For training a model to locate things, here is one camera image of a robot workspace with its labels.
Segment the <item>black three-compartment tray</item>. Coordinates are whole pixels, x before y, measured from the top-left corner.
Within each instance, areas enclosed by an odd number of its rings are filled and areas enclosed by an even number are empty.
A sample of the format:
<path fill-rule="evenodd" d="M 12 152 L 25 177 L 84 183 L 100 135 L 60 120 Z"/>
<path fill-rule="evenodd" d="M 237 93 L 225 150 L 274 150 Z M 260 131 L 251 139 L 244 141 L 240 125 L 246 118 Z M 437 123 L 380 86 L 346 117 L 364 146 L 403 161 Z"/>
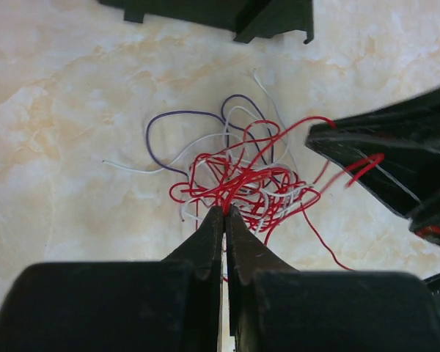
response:
<path fill-rule="evenodd" d="M 304 44 L 314 39 L 313 2 L 302 0 L 106 0 L 124 20 L 142 23 L 147 14 L 197 23 L 235 34 L 237 43 L 301 31 Z"/>

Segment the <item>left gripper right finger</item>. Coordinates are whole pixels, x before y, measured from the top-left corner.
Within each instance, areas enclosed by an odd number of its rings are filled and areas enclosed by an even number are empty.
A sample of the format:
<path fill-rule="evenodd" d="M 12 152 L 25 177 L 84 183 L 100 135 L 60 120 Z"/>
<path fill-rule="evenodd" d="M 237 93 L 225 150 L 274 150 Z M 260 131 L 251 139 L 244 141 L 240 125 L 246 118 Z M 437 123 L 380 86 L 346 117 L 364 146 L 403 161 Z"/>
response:
<path fill-rule="evenodd" d="M 300 271 L 225 218 L 237 351 L 440 351 L 440 291 L 401 271 Z"/>

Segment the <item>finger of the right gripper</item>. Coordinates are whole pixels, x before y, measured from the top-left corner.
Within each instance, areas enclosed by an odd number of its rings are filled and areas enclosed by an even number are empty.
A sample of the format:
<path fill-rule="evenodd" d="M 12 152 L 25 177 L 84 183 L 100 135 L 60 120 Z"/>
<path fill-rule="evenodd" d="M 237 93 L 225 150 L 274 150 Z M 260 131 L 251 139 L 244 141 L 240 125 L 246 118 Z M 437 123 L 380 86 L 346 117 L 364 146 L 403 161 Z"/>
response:
<path fill-rule="evenodd" d="M 359 182 L 417 237 L 440 246 L 440 155 L 422 150 L 386 150 Z"/>
<path fill-rule="evenodd" d="M 333 127 L 324 122 L 313 125 L 305 145 L 323 153 L 326 145 L 339 142 L 440 155 L 440 86 L 390 106 L 335 120 Z"/>

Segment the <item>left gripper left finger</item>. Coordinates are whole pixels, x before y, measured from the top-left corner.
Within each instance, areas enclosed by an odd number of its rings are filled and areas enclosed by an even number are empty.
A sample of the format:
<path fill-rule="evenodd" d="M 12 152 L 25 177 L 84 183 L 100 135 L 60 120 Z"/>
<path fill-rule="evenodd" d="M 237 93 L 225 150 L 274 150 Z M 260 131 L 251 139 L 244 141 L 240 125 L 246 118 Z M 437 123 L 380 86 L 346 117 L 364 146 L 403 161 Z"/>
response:
<path fill-rule="evenodd" d="M 0 308 L 0 351 L 217 351 L 224 215 L 154 262 L 38 263 Z"/>

